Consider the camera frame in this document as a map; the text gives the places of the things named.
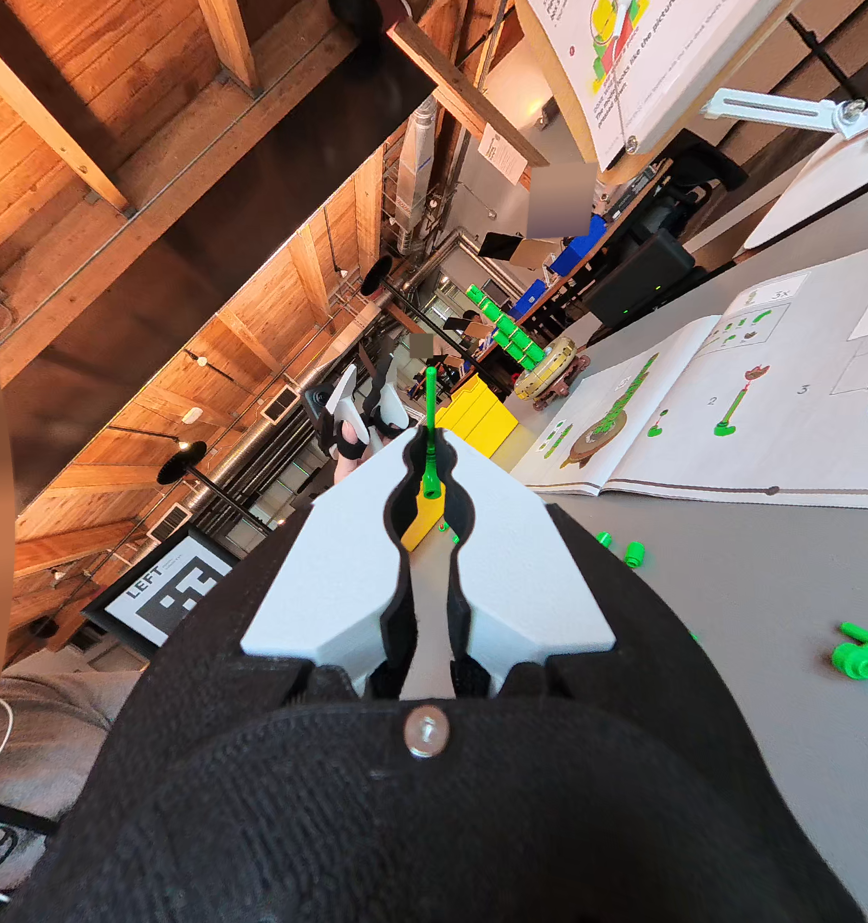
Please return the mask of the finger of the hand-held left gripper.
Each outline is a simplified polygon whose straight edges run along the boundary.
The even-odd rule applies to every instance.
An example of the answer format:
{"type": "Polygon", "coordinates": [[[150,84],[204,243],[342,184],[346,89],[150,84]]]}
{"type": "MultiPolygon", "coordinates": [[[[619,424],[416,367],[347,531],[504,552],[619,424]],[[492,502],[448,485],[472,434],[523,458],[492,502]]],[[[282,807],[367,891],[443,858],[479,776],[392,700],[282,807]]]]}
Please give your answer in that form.
{"type": "Polygon", "coordinates": [[[344,421],[350,425],[361,425],[361,414],[354,401],[357,376],[356,364],[350,363],[328,398],[328,411],[336,423],[344,421]]]}

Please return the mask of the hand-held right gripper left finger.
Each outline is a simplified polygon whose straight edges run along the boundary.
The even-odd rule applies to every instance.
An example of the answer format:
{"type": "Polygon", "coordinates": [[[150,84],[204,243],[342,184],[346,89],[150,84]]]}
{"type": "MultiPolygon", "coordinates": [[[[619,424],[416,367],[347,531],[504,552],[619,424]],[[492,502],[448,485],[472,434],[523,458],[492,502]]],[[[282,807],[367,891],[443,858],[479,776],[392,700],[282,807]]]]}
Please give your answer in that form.
{"type": "Polygon", "coordinates": [[[241,640],[247,655],[343,670],[399,698],[417,648],[408,552],[424,428],[411,427],[315,500],[241,640]]]}

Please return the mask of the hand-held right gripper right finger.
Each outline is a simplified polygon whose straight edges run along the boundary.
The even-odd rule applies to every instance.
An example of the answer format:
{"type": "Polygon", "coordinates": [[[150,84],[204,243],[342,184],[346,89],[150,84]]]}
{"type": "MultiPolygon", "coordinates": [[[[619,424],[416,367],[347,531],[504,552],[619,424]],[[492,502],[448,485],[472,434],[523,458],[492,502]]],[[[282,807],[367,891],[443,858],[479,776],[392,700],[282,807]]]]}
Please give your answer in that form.
{"type": "Polygon", "coordinates": [[[519,663],[614,648],[613,630],[535,493],[444,429],[438,475],[458,537],[447,599],[457,697],[495,694],[519,663]]]}

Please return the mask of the green lego stick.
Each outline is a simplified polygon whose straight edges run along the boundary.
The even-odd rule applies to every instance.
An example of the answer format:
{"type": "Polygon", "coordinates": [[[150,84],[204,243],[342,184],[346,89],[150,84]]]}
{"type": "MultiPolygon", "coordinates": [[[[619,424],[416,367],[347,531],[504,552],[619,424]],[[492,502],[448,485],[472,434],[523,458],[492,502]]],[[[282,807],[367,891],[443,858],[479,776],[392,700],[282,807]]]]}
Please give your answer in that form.
{"type": "Polygon", "coordinates": [[[437,475],[437,462],[436,462],[436,439],[435,439],[435,423],[436,423],[436,408],[437,408],[437,371],[436,367],[433,365],[428,365],[425,372],[425,389],[426,389],[426,415],[427,415],[427,449],[426,449],[426,465],[424,472],[424,480],[426,482],[433,482],[434,487],[426,487],[428,492],[433,491],[436,493],[435,487],[440,483],[437,475]]]}

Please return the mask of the green bamboo lego model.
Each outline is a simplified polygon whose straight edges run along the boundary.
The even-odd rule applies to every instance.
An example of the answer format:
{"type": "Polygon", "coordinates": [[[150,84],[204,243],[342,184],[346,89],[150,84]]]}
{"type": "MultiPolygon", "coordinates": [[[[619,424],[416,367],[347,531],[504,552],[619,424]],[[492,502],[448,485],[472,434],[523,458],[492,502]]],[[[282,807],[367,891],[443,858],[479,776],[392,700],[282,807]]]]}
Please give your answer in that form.
{"type": "Polygon", "coordinates": [[[577,347],[561,334],[542,347],[480,288],[470,285],[465,294],[491,324],[492,343],[519,364],[521,373],[514,382],[518,398],[532,400],[533,409],[540,412],[556,399],[569,396],[571,384],[591,363],[585,346],[577,347]]]}

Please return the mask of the lego instruction booklet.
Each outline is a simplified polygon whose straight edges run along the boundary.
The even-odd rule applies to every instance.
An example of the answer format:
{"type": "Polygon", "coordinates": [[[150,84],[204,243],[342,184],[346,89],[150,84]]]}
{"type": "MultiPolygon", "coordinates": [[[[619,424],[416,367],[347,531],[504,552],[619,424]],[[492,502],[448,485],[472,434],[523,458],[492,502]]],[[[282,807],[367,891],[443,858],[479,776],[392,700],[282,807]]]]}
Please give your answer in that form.
{"type": "Polygon", "coordinates": [[[868,249],[589,375],[511,474],[545,494],[868,509],[868,249]]]}

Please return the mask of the cluster of green lego connectors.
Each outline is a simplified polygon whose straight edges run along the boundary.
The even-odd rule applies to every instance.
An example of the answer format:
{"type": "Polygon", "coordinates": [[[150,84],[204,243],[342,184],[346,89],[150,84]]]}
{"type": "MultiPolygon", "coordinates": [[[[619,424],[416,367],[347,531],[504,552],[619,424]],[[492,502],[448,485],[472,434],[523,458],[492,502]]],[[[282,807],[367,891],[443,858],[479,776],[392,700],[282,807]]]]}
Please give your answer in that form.
{"type": "Polygon", "coordinates": [[[852,622],[810,627],[756,629],[739,646],[713,646],[702,630],[685,630],[686,636],[719,672],[743,671],[797,675],[816,668],[844,678],[868,681],[868,629],[852,622]]]}

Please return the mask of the person's left hand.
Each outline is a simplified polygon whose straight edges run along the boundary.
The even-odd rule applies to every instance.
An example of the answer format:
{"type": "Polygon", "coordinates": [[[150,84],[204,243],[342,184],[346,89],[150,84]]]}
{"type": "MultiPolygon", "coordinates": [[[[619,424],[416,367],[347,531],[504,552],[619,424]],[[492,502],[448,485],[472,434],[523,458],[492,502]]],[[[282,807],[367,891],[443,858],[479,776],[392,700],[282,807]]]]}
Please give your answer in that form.
{"type": "Polygon", "coordinates": [[[369,439],[365,430],[358,431],[347,420],[335,424],[333,448],[336,459],[334,484],[339,484],[353,473],[365,460],[369,450],[369,439]]]}

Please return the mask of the black floor lamp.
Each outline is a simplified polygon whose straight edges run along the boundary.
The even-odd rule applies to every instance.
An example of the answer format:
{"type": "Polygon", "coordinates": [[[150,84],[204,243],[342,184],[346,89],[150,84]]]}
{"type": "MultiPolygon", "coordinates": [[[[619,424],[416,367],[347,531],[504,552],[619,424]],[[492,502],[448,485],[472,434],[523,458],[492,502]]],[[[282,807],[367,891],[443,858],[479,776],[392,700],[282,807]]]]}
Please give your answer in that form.
{"type": "Polygon", "coordinates": [[[156,483],[160,486],[169,486],[182,480],[186,474],[192,474],[200,483],[208,487],[215,496],[219,497],[222,502],[236,511],[245,522],[257,529],[262,535],[269,536],[271,530],[264,523],[250,515],[244,507],[232,499],[219,485],[209,479],[198,468],[198,464],[205,457],[207,451],[208,447],[204,441],[195,441],[186,446],[185,449],[180,449],[159,469],[156,483]]]}
{"type": "Polygon", "coordinates": [[[484,375],[480,363],[463,350],[461,343],[448,337],[425,317],[422,312],[399,291],[388,279],[393,267],[389,256],[380,258],[365,275],[360,287],[360,294],[368,299],[383,299],[385,307],[396,320],[408,330],[411,336],[410,356],[425,360],[428,365],[443,365],[457,369],[461,375],[467,373],[484,375]]]}

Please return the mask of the yellow plastic bin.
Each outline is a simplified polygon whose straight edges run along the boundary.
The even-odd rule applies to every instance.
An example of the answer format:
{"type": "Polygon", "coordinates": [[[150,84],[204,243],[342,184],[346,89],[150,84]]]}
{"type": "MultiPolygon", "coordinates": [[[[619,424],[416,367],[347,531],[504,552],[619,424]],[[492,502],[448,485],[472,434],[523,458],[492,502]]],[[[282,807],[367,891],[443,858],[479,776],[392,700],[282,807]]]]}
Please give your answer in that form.
{"type": "MultiPolygon", "coordinates": [[[[486,382],[474,374],[451,396],[451,402],[436,412],[436,426],[454,432],[472,448],[490,458],[517,427],[518,421],[493,393],[486,382]]],[[[413,551],[444,513],[443,493],[438,499],[417,497],[417,518],[402,538],[413,551]]]]}

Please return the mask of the black framed marker sign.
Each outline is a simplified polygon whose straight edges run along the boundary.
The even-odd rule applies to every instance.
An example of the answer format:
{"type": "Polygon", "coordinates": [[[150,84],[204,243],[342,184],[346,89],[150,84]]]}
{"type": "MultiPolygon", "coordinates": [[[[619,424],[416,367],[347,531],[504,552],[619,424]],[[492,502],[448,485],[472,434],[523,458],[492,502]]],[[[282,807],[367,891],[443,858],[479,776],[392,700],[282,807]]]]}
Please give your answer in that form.
{"type": "Polygon", "coordinates": [[[82,608],[82,617],[150,660],[239,558],[185,524],[82,608]]]}

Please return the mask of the white paper notice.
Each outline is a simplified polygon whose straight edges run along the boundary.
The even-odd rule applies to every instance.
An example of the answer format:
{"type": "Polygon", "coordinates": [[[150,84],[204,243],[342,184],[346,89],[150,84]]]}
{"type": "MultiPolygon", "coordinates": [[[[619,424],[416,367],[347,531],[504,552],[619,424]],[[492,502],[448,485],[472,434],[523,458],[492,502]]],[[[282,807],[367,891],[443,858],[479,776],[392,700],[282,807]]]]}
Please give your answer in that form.
{"type": "Polygon", "coordinates": [[[520,153],[490,123],[486,123],[478,144],[478,153],[512,185],[518,185],[528,167],[527,157],[520,153]]]}

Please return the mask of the black box device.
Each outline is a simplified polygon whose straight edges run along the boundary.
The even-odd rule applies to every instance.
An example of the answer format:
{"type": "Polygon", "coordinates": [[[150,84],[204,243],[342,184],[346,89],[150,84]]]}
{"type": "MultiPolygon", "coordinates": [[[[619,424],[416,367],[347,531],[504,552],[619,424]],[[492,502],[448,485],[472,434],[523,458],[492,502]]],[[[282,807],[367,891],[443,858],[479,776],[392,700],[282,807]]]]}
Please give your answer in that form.
{"type": "Polygon", "coordinates": [[[652,234],[582,299],[582,309],[617,329],[641,313],[695,268],[694,257],[666,229],[652,234]]]}

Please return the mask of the long wooden table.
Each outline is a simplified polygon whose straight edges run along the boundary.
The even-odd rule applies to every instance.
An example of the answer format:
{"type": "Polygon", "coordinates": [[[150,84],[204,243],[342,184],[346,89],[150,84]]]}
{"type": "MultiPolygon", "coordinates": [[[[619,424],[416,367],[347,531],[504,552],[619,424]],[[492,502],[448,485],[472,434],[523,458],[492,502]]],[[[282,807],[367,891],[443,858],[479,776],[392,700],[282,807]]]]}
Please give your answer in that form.
{"type": "Polygon", "coordinates": [[[559,255],[549,258],[545,265],[549,281],[538,279],[546,284],[546,292],[533,308],[521,314],[515,305],[505,307],[518,326],[538,342],[546,343],[550,335],[562,332],[584,314],[582,299],[586,291],[625,260],[627,250],[637,249],[650,237],[651,233],[640,226],[667,192],[673,165],[672,158],[665,158],[644,169],[603,216],[592,217],[587,235],[594,239],[594,245],[572,273],[557,276],[549,266],[559,255]]]}

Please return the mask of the printed instruction sheet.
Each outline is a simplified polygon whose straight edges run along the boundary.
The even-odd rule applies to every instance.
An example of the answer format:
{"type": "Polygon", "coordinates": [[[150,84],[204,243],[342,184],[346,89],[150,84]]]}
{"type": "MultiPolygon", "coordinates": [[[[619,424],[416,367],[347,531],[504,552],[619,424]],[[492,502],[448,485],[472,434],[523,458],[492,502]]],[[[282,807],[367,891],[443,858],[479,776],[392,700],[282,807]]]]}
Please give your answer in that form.
{"type": "Polygon", "coordinates": [[[779,1],[516,2],[585,162],[647,166],[796,6],[779,1]]]}

